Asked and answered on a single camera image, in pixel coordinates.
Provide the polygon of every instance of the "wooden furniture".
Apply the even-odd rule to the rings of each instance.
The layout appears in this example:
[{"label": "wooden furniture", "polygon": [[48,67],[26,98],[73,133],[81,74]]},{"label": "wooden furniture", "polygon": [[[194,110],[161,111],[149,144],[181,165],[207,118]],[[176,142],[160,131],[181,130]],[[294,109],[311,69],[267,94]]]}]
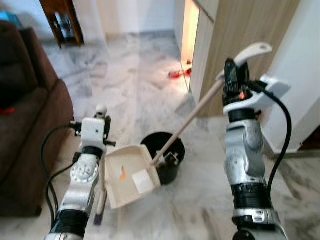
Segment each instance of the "wooden furniture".
[{"label": "wooden furniture", "polygon": [[[268,42],[273,52],[249,62],[250,76],[258,79],[268,69],[286,34],[300,0],[193,0],[199,19],[190,88],[198,103],[224,69],[225,60],[254,42]],[[222,92],[199,117],[223,114]]]},{"label": "wooden furniture", "polygon": [[59,47],[84,44],[84,37],[72,0],[40,0]]}]

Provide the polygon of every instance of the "wooden handle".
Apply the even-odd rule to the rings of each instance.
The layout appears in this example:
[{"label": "wooden handle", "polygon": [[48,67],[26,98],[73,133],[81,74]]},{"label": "wooden handle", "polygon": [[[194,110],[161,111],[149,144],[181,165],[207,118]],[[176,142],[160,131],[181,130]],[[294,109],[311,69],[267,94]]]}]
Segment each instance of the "wooden handle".
[{"label": "wooden handle", "polygon": [[199,104],[195,107],[195,109],[189,114],[187,119],[185,120],[182,127],[176,131],[169,141],[164,145],[164,147],[160,150],[160,152],[155,156],[155,158],[150,163],[151,165],[156,165],[159,161],[159,158],[168,150],[168,148],[177,140],[180,134],[188,127],[188,125],[192,122],[192,120],[198,115],[198,113],[204,108],[204,106],[212,99],[220,89],[225,85],[224,80],[217,81],[209,90],[209,92],[202,98]]}]

